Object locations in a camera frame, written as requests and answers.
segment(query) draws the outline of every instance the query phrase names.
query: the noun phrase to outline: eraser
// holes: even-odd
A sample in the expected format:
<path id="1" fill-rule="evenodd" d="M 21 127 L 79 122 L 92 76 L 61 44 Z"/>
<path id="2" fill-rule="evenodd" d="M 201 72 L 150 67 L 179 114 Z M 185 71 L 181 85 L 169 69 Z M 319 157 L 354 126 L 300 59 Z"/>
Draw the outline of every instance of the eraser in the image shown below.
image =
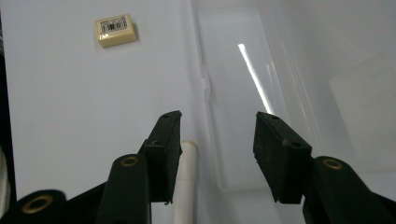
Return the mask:
<path id="1" fill-rule="evenodd" d="M 136 41 L 131 15 L 120 15 L 95 22 L 96 38 L 102 48 Z"/>

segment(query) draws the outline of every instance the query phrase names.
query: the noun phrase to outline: barcode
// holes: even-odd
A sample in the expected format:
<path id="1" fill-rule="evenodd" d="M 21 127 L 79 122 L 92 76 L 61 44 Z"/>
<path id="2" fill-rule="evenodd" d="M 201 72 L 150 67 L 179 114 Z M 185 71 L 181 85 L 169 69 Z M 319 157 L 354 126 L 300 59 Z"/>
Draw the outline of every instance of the barcode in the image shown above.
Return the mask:
<path id="1" fill-rule="evenodd" d="M 125 17 L 116 18 L 111 21 L 101 21 L 100 25 L 102 29 L 102 34 L 108 34 L 128 28 L 128 23 L 126 22 Z"/>

